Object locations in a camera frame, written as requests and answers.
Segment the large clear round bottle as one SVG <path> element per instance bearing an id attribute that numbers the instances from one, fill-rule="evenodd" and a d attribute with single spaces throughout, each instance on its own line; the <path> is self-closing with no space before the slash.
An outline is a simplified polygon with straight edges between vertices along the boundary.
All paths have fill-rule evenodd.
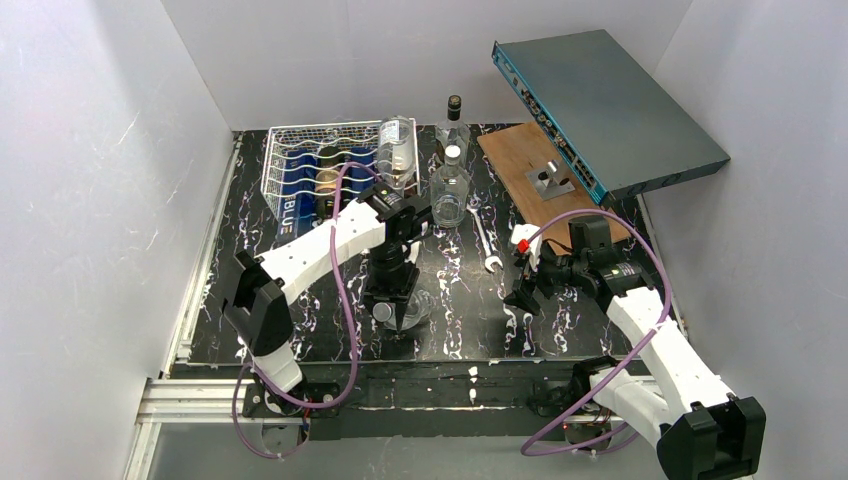
<path id="1" fill-rule="evenodd" d="M 435 297 L 429 291 L 417 289 L 406 305 L 403 317 L 398 316 L 395 303 L 380 302 L 374 305 L 372 318 L 385 328 L 403 332 L 424 323 L 435 308 Z"/>

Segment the clear bottle white cap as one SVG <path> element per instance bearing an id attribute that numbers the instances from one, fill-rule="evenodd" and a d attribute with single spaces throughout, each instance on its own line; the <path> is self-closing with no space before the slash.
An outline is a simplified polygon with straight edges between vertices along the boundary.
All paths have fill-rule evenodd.
<path id="1" fill-rule="evenodd" d="M 466 213 L 471 178 L 459 145 L 448 145 L 444 159 L 430 179 L 431 209 L 435 223 L 441 228 L 460 225 Z"/>

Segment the square bottle dark label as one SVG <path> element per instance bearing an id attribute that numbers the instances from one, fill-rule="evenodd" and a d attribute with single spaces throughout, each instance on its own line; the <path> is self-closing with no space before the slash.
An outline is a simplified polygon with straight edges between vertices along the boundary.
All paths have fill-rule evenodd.
<path id="1" fill-rule="evenodd" d="M 435 126 L 438 165 L 444 163 L 445 150 L 450 145 L 456 145 L 460 148 L 459 159 L 462 164 L 466 163 L 471 131 L 470 127 L 461 119 L 461 107 L 461 97 L 451 95 L 448 98 L 447 117 Z"/>

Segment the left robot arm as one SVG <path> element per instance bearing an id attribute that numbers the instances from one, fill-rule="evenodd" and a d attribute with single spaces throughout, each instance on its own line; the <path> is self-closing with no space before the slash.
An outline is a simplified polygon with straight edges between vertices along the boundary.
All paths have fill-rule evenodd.
<path id="1" fill-rule="evenodd" d="M 290 307 L 317 280 L 332 274 L 344 288 L 340 266 L 367 254 L 362 303 L 369 315 L 402 332 L 416 326 L 423 307 L 415 298 L 420 242 L 430 235 L 433 215 L 418 195 L 404 197 L 377 182 L 343 210 L 305 235 L 277 249 L 233 258 L 221 311 L 244 342 L 248 367 L 278 405 L 312 411 L 340 404 L 358 373 L 358 348 L 351 348 L 348 384 L 330 400 L 309 400 L 299 392 L 304 378 L 291 346 Z"/>

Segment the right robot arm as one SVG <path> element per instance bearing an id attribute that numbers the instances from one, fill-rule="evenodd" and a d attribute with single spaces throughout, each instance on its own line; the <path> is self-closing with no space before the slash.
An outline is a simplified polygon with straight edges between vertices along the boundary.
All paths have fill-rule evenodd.
<path id="1" fill-rule="evenodd" d="M 631 343 L 654 387 L 631 376 L 626 359 L 596 357 L 576 364 L 564 389 L 565 406 L 551 422 L 563 426 L 587 403 L 618 415 L 654 448 L 669 479 L 745 479 L 759 467 L 766 414 L 710 370 L 670 316 L 671 287 L 627 260 L 611 237 L 613 213 L 579 209 L 564 215 L 570 244 L 557 254 L 544 228 L 519 224 L 511 233 L 522 272 L 506 303 L 540 310 L 536 295 L 572 286 L 595 300 Z"/>

